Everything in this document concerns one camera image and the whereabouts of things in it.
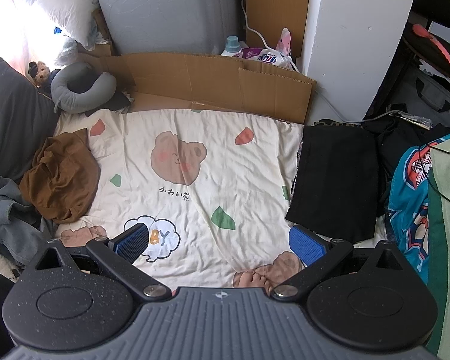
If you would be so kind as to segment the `brown t-shirt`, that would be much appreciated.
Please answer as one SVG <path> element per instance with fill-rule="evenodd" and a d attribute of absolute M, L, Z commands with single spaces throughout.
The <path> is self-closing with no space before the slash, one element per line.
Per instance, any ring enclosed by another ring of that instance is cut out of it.
<path fill-rule="evenodd" d="M 35 153 L 19 189 L 45 219 L 68 224 L 87 213 L 100 175 L 88 146 L 88 131 L 82 128 L 47 138 Z"/>

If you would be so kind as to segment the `folded black garment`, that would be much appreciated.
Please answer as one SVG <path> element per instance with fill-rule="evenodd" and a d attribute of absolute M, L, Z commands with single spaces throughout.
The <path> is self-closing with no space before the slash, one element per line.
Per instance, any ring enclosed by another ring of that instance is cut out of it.
<path fill-rule="evenodd" d="M 385 186 L 373 135 L 346 124 L 306 126 L 286 219 L 321 236 L 363 242 L 374 236 Z"/>

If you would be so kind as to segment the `grey-blue sweatshirt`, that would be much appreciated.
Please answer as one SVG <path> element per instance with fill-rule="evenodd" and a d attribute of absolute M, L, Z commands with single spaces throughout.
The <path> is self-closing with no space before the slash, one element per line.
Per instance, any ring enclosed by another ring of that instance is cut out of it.
<path fill-rule="evenodd" d="M 17 265 L 26 266 L 53 238 L 57 225 L 26 201 L 17 184 L 0 176 L 0 246 Z"/>

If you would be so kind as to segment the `cream bear print bedsheet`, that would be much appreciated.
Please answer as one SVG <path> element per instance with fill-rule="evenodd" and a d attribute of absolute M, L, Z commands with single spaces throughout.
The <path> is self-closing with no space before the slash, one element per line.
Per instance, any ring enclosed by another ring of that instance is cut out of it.
<path fill-rule="evenodd" d="M 303 127 L 264 116 L 185 109 L 64 114 L 57 133 L 88 131 L 100 166 L 67 246 L 148 227 L 136 267 L 171 289 L 277 285 L 302 268 L 289 249 L 290 192 Z"/>

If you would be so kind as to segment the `green fabric bag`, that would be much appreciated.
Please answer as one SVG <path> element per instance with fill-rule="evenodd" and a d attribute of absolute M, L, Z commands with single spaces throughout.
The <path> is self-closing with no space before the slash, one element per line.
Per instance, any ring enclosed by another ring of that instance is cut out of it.
<path fill-rule="evenodd" d="M 432 150 L 429 189 L 429 272 L 427 286 L 438 305 L 429 351 L 450 359 L 450 139 Z"/>

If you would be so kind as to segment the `grey neck pillow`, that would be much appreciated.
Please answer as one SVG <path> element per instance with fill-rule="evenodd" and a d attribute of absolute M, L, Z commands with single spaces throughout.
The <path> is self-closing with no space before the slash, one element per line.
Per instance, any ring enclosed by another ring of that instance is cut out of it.
<path fill-rule="evenodd" d="M 54 111 L 79 114 L 91 111 L 111 100 L 117 80 L 108 72 L 98 74 L 85 62 L 72 63 L 51 80 L 50 91 Z"/>

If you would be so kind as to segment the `dark grey pillow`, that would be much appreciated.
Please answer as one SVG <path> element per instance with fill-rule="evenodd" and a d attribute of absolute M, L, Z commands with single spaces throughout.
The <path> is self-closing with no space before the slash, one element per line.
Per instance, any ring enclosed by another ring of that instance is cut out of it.
<path fill-rule="evenodd" d="M 19 182 L 54 134 L 54 104 L 0 57 L 0 176 Z"/>

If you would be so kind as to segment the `flattened cardboard box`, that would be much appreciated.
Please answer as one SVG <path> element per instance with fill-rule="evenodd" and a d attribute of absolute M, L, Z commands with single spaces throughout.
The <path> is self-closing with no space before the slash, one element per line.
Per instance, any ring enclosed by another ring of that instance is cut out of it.
<path fill-rule="evenodd" d="M 80 59 L 115 76 L 133 98 L 133 111 L 237 111 L 302 124 L 316 86 L 298 72 L 218 55 L 82 54 Z"/>

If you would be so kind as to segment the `small teddy bear toy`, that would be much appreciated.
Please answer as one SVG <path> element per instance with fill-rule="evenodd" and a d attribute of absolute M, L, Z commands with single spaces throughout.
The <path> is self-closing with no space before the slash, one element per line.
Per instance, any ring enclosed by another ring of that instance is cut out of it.
<path fill-rule="evenodd" d="M 59 69 L 51 71 L 42 61 L 32 61 L 28 64 L 28 74 L 38 87 L 51 86 L 58 72 L 60 72 Z"/>

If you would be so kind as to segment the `white purple refill pouch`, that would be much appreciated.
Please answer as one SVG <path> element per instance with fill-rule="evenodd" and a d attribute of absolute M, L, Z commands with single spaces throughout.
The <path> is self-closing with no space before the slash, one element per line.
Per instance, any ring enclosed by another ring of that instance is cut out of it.
<path fill-rule="evenodd" d="M 278 66 L 280 68 L 293 69 L 290 61 L 274 49 L 244 48 L 241 57 L 251 61 Z"/>

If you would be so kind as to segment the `detergent bottle teal cap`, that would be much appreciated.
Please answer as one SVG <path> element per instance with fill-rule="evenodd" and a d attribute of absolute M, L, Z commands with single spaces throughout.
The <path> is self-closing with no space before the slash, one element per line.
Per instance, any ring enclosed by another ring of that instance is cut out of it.
<path fill-rule="evenodd" d="M 242 47 L 239 41 L 238 36 L 232 35 L 228 36 L 226 39 L 225 47 L 222 56 L 225 57 L 240 57 L 242 51 Z"/>

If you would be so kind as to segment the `upright cardboard sheet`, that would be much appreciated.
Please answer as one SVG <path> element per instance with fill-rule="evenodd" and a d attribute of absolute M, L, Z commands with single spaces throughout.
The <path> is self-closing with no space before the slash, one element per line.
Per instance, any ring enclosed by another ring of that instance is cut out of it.
<path fill-rule="evenodd" d="M 249 27 L 275 47 L 284 28 L 292 35 L 292 57 L 302 55 L 309 0 L 245 0 Z"/>

